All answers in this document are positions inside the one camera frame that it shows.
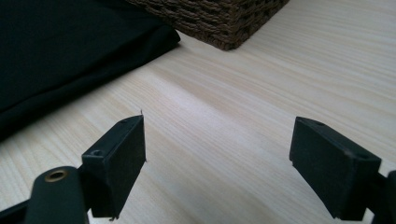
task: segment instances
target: black cloth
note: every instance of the black cloth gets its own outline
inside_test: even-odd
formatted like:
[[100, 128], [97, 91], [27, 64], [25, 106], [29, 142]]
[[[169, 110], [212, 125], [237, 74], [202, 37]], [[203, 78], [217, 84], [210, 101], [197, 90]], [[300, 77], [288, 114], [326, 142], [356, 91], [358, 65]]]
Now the black cloth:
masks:
[[0, 140], [179, 41], [122, 0], [0, 1]]

